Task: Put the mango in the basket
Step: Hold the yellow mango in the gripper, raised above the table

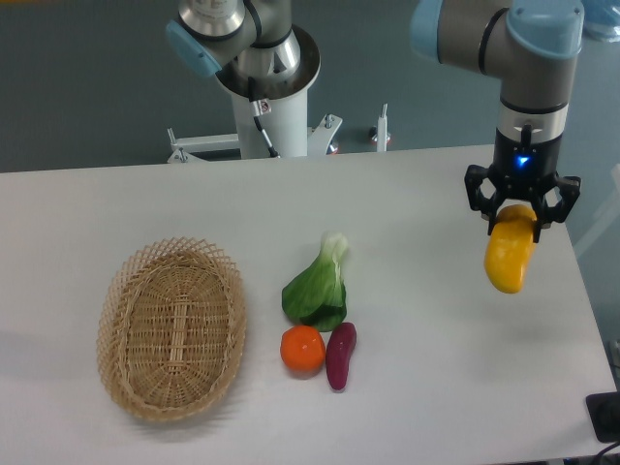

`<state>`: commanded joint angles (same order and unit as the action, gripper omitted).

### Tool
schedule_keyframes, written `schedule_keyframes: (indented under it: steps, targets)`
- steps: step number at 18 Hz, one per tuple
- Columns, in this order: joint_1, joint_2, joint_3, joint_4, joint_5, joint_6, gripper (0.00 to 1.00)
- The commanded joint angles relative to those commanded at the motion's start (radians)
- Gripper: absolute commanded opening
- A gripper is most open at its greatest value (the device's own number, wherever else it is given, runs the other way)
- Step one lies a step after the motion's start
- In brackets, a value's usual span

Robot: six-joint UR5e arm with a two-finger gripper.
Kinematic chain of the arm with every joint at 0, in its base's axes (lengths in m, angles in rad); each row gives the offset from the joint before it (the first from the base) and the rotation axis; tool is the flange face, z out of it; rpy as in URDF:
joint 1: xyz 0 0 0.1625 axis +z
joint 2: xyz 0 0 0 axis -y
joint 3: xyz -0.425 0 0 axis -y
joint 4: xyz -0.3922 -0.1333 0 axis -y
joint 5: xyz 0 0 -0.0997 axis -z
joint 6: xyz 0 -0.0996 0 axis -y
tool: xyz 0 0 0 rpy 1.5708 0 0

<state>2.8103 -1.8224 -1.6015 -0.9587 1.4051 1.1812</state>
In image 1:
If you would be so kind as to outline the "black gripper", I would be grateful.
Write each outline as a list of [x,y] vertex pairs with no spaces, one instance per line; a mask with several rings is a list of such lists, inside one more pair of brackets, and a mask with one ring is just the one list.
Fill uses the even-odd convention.
[[[536,213],[534,241],[539,242],[542,230],[553,223],[564,223],[576,204],[581,190],[578,176],[557,174],[557,162],[562,137],[523,146],[496,131],[493,160],[489,167],[470,165],[464,183],[470,208],[478,211],[487,222],[491,235],[497,223],[498,211],[506,200],[531,202]],[[488,198],[482,191],[484,180],[494,187]],[[557,202],[550,205],[549,193],[557,194]]]

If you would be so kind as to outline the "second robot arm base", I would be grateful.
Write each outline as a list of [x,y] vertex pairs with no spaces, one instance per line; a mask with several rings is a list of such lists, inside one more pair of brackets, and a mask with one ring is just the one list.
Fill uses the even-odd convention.
[[204,78],[231,65],[242,78],[277,81],[293,75],[301,60],[290,1],[181,1],[166,37]]

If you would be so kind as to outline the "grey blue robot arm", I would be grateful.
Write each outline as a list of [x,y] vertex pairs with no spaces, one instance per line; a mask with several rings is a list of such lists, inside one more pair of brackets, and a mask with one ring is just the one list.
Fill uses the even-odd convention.
[[464,178],[471,209],[490,229],[504,202],[527,202],[538,241],[580,195],[580,178],[559,175],[557,163],[583,22],[579,1],[420,1],[413,12],[417,53],[501,82],[492,162]]

